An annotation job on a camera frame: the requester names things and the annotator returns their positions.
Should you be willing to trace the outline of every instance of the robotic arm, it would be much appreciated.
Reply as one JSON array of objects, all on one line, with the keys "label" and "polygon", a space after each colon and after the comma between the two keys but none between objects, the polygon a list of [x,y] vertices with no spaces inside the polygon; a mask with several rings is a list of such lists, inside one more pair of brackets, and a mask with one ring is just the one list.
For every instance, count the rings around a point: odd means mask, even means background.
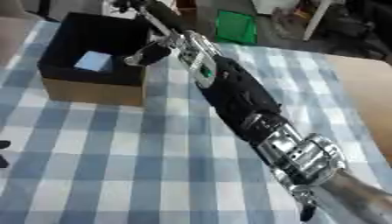
[{"label": "robotic arm", "polygon": [[321,207],[338,223],[392,223],[391,194],[352,176],[342,150],[329,139],[300,136],[251,74],[189,29],[175,12],[156,0],[117,0],[114,6],[136,9],[164,36],[124,62],[148,66],[178,48],[178,59],[219,117],[302,205],[301,221],[310,220]]}]

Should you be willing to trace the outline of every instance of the blue checkered tablecloth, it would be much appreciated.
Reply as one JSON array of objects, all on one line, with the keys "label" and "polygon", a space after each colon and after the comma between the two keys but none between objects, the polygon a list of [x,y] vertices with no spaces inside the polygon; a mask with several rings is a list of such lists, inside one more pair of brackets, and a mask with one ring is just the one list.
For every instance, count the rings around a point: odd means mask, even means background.
[{"label": "blue checkered tablecloth", "polygon": [[[148,68],[144,109],[50,101],[40,22],[0,73],[0,223],[299,223],[292,197],[169,57]],[[321,54],[222,45],[302,134],[336,141],[353,173],[392,192],[391,171]],[[313,223],[333,223],[318,213]]]}]

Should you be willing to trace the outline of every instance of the blue paper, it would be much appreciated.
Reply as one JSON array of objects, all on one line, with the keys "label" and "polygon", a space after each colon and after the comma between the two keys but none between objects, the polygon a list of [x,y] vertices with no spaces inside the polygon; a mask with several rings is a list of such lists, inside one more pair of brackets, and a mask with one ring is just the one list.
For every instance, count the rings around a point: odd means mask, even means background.
[{"label": "blue paper", "polygon": [[102,52],[86,52],[75,67],[96,72],[111,70],[111,55]]}]

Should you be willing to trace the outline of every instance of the black clip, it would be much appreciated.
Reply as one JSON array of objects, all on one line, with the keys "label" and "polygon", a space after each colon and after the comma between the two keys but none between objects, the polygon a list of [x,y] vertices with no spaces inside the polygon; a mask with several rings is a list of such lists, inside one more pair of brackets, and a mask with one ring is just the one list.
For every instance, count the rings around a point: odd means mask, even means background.
[{"label": "black clip", "polygon": [[[10,141],[0,141],[0,150],[7,149],[10,147]],[[7,168],[10,164],[5,160],[3,156],[0,155],[0,169]]]},{"label": "black clip", "polygon": [[313,204],[304,205],[301,212],[301,221],[309,221],[313,215],[316,213],[316,207]]}]

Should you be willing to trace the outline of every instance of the cardboard box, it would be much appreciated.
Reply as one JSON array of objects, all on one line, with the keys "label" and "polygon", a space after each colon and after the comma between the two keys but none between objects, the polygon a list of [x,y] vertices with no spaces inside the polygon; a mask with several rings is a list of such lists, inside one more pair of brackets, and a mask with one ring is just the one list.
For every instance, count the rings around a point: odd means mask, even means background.
[{"label": "cardboard box", "polygon": [[[145,69],[126,66],[123,56],[147,44],[149,26],[142,19],[70,13],[38,63],[51,100],[142,106]],[[87,52],[107,53],[111,71],[75,67]]]}]

